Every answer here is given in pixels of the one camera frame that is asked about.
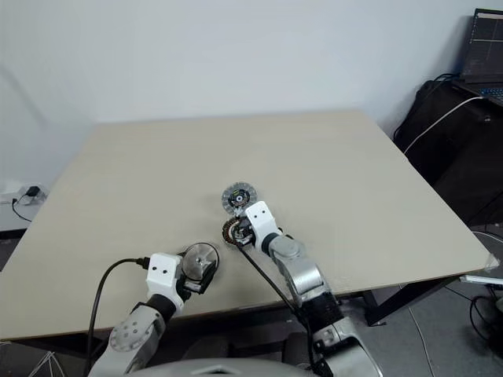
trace metal disc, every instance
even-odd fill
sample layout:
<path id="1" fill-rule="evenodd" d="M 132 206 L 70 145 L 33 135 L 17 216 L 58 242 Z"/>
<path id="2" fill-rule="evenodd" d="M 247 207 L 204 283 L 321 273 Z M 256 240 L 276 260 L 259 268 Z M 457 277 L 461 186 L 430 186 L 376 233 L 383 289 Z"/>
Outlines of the metal disc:
<path id="1" fill-rule="evenodd" d="M 206 268 L 217 262 L 218 252 L 209 243 L 195 243 L 190 246 L 182 259 L 183 273 L 191 280 L 199 281 L 204 277 Z"/>
<path id="2" fill-rule="evenodd" d="M 222 205 L 229 214 L 239 216 L 257 201 L 257 192 L 246 182 L 237 182 L 223 192 Z"/>

